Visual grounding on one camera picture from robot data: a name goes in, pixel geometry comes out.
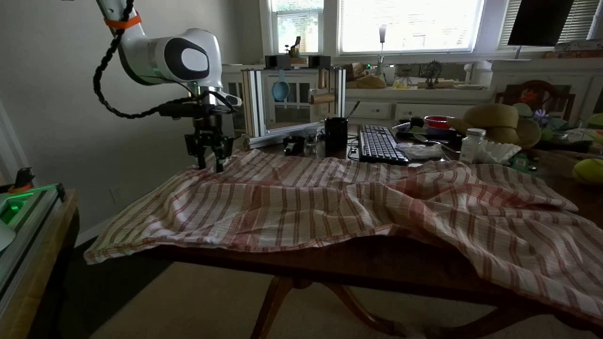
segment keyboard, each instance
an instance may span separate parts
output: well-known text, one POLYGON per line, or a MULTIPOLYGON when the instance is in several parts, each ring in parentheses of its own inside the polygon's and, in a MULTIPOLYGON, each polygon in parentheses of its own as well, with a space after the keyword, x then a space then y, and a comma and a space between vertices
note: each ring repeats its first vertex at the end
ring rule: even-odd
POLYGON ((386 127, 358 126, 358 155, 361 162, 407 165, 408 158, 396 148, 396 138, 386 127))

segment red bowl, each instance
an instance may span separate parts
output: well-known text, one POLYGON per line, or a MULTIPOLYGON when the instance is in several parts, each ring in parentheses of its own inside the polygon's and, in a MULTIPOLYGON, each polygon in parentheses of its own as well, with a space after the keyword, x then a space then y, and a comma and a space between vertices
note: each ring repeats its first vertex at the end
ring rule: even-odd
POLYGON ((427 126, 433 128, 442 128, 444 130, 449 130, 450 126, 448 126, 448 119, 452 119, 451 116, 440 116, 440 115, 431 115, 426 116, 424 118, 425 122, 427 122, 427 126))

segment wooden table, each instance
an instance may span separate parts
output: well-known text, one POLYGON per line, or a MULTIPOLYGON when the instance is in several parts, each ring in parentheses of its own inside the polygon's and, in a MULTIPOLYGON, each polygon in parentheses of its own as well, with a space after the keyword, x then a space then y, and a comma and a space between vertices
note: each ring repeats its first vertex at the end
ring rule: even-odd
POLYGON ((80 229, 75 191, 68 191, 35 257, 0 318, 0 338, 57 338, 58 309, 80 229))
MULTIPOLYGON (((269 153, 282 152, 282 145, 261 150, 269 153)), ((343 159, 347 156, 347 150, 330 155, 343 159)), ((554 154, 537 151, 534 155, 540 157, 540 168, 535 175, 576 203, 582 216, 602 225, 601 213, 595 206, 602 206, 603 195, 599 194, 598 200, 582 197, 583 190, 588 188, 571 179, 571 171, 569 174, 567 172, 571 168, 569 160, 564 159, 566 166, 558 166, 556 164, 560 160, 554 154)), ((321 143, 317 145, 317 155, 313 156, 324 156, 321 143)), ((402 324, 367 311, 347 286, 498 306, 493 312, 464 326, 426 328, 428 338, 481 338, 540 314, 553 314, 570 326, 588 329, 603 337, 601 328, 482 280, 459 251, 435 248, 410 239, 373 236, 319 249, 280 253, 241 253, 223 249, 159 246, 141 254, 273 275, 251 338, 266 338, 288 292, 293 288, 306 288, 312 282, 327 286, 367 326, 399 337, 405 337, 402 324)))

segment baseboard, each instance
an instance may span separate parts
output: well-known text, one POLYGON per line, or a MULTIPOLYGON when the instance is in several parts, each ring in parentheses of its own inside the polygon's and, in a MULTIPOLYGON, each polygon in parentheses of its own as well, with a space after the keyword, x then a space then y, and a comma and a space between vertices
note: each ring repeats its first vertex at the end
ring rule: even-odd
POLYGON ((106 219, 94 226, 92 226, 92 228, 85 230, 84 232, 81 232, 80 234, 78 234, 77 239, 75 240, 75 246, 78 247, 79 245, 82 245, 83 243, 87 242, 88 240, 96 237, 97 235, 99 235, 111 222, 113 218, 109 218, 106 219))

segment striped cloth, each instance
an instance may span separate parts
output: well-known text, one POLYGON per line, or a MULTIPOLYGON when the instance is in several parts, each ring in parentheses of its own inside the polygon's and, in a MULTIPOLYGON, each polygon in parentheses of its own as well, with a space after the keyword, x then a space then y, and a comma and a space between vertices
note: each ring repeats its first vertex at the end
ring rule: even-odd
POLYGON ((603 231, 528 174, 499 165, 420 167, 233 156, 187 169, 115 217, 88 263, 162 244, 276 252, 357 236, 456 247, 483 279, 603 325, 603 231))

